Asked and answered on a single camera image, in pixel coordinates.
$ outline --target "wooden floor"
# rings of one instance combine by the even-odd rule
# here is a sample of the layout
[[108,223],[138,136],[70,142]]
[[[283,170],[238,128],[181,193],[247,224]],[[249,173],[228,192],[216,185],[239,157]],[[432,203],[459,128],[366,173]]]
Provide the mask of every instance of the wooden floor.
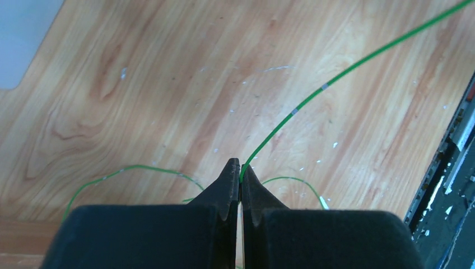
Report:
[[[456,1],[66,0],[21,85],[0,92],[0,217],[59,222],[79,186],[127,165],[204,186],[305,97]],[[403,217],[475,68],[475,5],[309,103],[253,160],[330,208]],[[319,208],[302,183],[267,187]],[[183,178],[126,171],[76,199],[180,203]]]

